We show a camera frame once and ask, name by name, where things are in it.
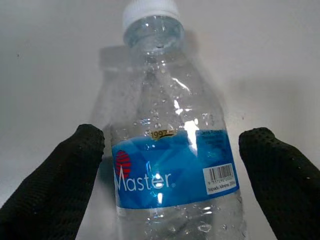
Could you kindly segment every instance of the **plastic water bottle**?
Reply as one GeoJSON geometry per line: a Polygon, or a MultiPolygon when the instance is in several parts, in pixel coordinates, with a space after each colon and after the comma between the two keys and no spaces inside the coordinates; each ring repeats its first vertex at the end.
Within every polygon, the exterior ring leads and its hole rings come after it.
{"type": "Polygon", "coordinates": [[[185,54],[179,19],[172,0],[124,12],[133,68],[111,126],[119,238],[247,239],[223,113],[185,54]]]}

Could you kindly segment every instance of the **barcode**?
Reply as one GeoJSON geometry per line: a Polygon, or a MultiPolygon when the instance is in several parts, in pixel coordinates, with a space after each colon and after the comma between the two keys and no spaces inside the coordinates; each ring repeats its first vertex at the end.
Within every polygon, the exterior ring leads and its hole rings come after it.
{"type": "Polygon", "coordinates": [[[232,169],[232,164],[216,166],[209,168],[209,174],[211,181],[221,180],[228,177],[234,176],[234,171],[232,169]]]}
{"type": "Polygon", "coordinates": [[[204,168],[203,177],[208,195],[221,193],[238,186],[232,163],[204,168]]]}

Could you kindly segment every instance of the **blue label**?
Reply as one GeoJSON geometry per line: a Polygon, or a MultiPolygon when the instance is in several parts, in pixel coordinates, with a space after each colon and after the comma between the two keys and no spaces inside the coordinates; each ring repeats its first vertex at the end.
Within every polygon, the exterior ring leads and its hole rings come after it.
{"type": "Polygon", "coordinates": [[[224,130],[138,136],[112,147],[116,204],[126,209],[177,206],[239,189],[224,130]]]}

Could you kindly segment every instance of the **white surface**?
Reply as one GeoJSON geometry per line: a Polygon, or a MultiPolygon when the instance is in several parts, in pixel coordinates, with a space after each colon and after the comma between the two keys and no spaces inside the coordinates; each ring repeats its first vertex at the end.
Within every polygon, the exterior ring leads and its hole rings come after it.
{"type": "MultiPolygon", "coordinates": [[[[268,127],[320,167],[320,1],[177,0],[224,107],[252,240],[274,240],[239,157],[268,127]]],[[[89,122],[102,48],[122,44],[124,0],[0,1],[0,205],[89,122]]],[[[112,199],[96,181],[77,239],[112,239],[112,199]]]]}

